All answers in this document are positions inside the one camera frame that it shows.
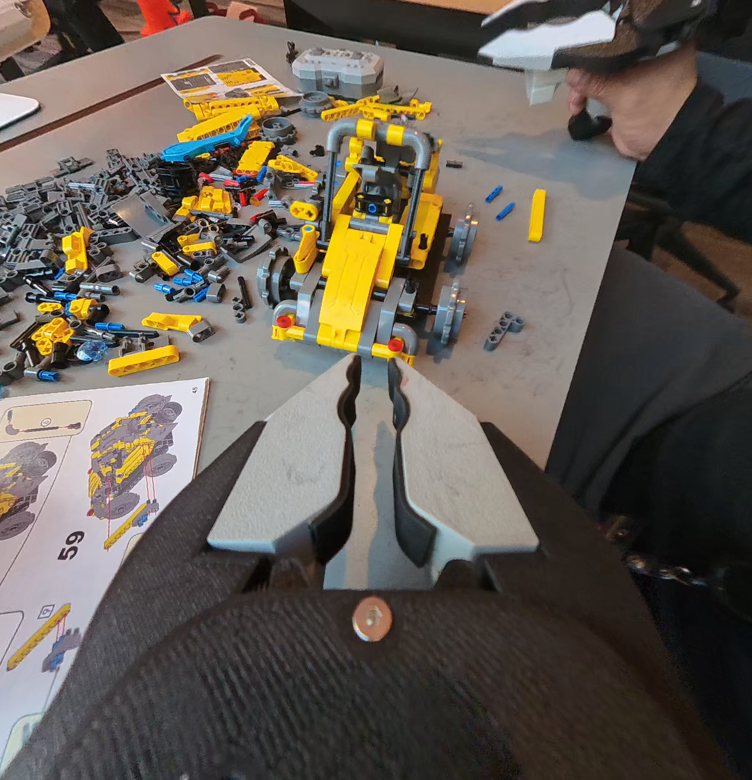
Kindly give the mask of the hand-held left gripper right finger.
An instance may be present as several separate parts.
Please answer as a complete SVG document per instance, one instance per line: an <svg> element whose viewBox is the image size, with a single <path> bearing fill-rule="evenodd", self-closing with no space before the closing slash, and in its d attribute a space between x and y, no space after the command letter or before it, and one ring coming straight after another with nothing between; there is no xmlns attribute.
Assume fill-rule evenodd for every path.
<svg viewBox="0 0 752 780"><path fill-rule="evenodd" d="M389 361L395 535L436 576L454 560L537 551L539 539L482 425L400 359Z"/></svg>

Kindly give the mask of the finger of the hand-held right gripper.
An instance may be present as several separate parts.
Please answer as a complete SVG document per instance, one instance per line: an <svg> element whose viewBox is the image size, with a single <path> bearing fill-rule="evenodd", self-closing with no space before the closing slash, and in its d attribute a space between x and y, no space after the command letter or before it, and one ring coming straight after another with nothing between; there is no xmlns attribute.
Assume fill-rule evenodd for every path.
<svg viewBox="0 0 752 780"><path fill-rule="evenodd" d="M568 22L547 22L528 30L498 34L478 50L493 66L549 71L557 52L614 39L618 13L593 11Z"/></svg>
<svg viewBox="0 0 752 780"><path fill-rule="evenodd" d="M523 29L557 21L573 21L587 13L608 10L609 1L511 1L481 21L482 28Z"/></svg>

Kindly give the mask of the yellow beam assembly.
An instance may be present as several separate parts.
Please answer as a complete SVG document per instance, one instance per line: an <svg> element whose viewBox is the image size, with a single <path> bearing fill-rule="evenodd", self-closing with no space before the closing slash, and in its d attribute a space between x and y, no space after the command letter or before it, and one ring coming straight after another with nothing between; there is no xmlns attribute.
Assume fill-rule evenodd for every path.
<svg viewBox="0 0 752 780"><path fill-rule="evenodd" d="M432 108L431 102L420 102L416 98L412 98L408 104L383 103L376 95L353 103L338 101L332 108L322 111L320 116L324 122L335 122L357 116L382 122L401 117L424 120Z"/></svg>

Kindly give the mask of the yellow toy vehicle model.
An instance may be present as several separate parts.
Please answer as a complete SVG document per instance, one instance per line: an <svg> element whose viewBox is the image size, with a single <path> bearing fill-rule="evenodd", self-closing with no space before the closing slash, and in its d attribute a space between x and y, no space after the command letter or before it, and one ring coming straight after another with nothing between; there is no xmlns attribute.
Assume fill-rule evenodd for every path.
<svg viewBox="0 0 752 780"><path fill-rule="evenodd" d="M290 208L303 222L296 251L272 251L257 272L274 340L413 365L415 320L441 346L458 339L466 307L460 283L442 287L437 303L432 294L444 250L448 264L464 264L478 221L473 206L454 226L443 211L436 191L442 144L398 123L333 124L318 192Z"/></svg>

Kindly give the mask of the person's right forearm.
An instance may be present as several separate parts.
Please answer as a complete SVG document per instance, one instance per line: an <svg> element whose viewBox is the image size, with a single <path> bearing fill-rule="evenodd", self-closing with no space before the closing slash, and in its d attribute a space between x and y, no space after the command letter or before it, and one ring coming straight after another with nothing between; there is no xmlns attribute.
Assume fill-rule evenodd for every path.
<svg viewBox="0 0 752 780"><path fill-rule="evenodd" d="M752 100L700 82L635 180L683 219L752 245Z"/></svg>

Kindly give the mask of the grey desk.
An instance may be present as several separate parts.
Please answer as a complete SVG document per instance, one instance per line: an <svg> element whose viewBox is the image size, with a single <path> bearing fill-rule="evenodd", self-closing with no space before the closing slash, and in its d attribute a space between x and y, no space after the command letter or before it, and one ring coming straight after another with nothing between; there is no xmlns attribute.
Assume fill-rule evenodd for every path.
<svg viewBox="0 0 752 780"><path fill-rule="evenodd" d="M293 82L287 41L357 48L357 44L282 27L222 17L198 19L0 85L31 97L41 110L0 133L0 194L7 186L46 176L59 159L101 164L106 149L159 151L189 126L190 112L162 73L213 61L253 58L284 84ZM633 164L608 141L568 137L567 89L530 105L522 73L363 44L381 55L385 79L418 88L433 103L423 127L443 139L439 191L455 219L474 203L479 219L462 273L467 316L459 342L437 352L420 347L416 366L481 420L496 424L537 465L545 466L576 368ZM499 184L491 203L487 194ZM535 190L547 191L544 235L527 240ZM495 219L507 204L514 211ZM71 370L59 384L20 382L11 396L210 377L199 467L205 468L256 419L265 417L329 368L337 356L311 345L271 339L267 308L255 302L245 325L225 305L201 307L217 328L205 343L181 338L178 364L117 380L102 366ZM525 320L493 351L484 341L505 311Z"/></svg>

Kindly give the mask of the person's right hand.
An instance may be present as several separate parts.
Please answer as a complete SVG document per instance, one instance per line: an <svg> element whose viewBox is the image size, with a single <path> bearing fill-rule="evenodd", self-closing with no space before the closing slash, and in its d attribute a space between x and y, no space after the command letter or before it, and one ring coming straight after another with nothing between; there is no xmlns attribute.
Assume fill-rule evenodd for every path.
<svg viewBox="0 0 752 780"><path fill-rule="evenodd" d="M577 115L590 100L605 106L612 119L610 133L617 150L626 158L645 161L697 81L696 48L687 43L619 73L569 70L568 109Z"/></svg>

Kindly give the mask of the grey angled holed beam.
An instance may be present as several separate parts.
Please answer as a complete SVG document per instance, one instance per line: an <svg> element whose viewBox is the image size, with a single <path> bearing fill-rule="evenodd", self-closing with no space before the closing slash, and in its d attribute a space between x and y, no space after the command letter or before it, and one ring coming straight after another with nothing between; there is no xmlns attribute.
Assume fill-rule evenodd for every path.
<svg viewBox="0 0 752 780"><path fill-rule="evenodd" d="M507 334L519 334L524 326L522 317L511 311L503 312L485 339L483 349L487 352L495 350Z"/></svg>

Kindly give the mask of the thick yellow rounded beam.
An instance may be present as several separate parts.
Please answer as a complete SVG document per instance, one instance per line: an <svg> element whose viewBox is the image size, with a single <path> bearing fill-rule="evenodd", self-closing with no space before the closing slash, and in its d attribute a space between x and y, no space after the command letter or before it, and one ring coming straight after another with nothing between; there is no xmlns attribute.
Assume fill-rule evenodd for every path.
<svg viewBox="0 0 752 780"><path fill-rule="evenodd" d="M175 364L179 361L179 358L179 349L174 345L137 351L110 359L108 362L108 375L111 377L125 377L165 365Z"/></svg>

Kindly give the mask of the black chair base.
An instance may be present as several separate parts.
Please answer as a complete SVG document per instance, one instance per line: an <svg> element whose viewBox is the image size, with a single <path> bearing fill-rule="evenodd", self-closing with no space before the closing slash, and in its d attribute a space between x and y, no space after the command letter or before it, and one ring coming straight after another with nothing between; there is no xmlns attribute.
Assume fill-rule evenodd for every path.
<svg viewBox="0 0 752 780"><path fill-rule="evenodd" d="M723 295L717 303L732 312L740 287L685 237L683 224L683 220L654 192L632 183L615 233L615 242L624 242L626 249L648 262L652 261L654 249L663 249L720 288Z"/></svg>

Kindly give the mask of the grey curved panel piece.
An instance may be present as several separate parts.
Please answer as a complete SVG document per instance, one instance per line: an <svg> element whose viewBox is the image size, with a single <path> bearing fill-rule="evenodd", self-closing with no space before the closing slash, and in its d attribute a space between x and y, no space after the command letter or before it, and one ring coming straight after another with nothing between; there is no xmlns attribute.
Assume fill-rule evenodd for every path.
<svg viewBox="0 0 752 780"><path fill-rule="evenodd" d="M154 193L133 193L114 201L110 208L139 236L148 238L174 225L165 202Z"/></svg>

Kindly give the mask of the yellow sticker sheet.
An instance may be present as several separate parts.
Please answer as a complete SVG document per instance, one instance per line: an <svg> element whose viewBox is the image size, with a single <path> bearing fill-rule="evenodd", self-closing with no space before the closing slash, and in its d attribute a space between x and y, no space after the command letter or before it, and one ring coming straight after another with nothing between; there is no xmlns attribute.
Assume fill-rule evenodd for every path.
<svg viewBox="0 0 752 780"><path fill-rule="evenodd" d="M192 104L262 95L277 99L300 96L251 58L164 73L162 79L182 100Z"/></svg>

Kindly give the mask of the blue brick separator tool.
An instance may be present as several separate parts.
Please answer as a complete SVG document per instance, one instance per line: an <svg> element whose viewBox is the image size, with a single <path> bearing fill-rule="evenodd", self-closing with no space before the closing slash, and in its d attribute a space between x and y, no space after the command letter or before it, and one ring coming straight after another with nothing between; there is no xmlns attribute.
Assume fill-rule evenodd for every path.
<svg viewBox="0 0 752 780"><path fill-rule="evenodd" d="M237 147L245 141L251 128L253 117L246 115L234 129L209 138L185 141L173 144L160 153L162 161L180 163L196 158L202 154L215 153L217 150Z"/></svg>

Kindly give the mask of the orange traffic cone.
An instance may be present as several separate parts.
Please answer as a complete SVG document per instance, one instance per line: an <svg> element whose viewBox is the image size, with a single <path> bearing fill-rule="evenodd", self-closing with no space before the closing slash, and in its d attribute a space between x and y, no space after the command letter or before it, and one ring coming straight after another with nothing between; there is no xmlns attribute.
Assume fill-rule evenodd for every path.
<svg viewBox="0 0 752 780"><path fill-rule="evenodd" d="M190 14L181 8L178 2L137 1L136 3L145 20L140 31L143 37L173 29L176 26L186 24L191 19Z"/></svg>

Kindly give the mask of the yellow stacked beam frame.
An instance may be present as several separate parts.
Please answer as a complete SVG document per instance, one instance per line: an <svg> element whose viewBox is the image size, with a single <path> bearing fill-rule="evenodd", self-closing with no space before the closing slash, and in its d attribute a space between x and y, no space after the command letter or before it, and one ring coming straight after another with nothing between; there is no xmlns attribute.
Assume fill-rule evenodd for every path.
<svg viewBox="0 0 752 780"><path fill-rule="evenodd" d="M272 96L226 98L209 102L184 101L184 107L193 112L197 122L179 132L179 142L197 141L235 130L247 116L260 120L280 114L280 106Z"/></svg>

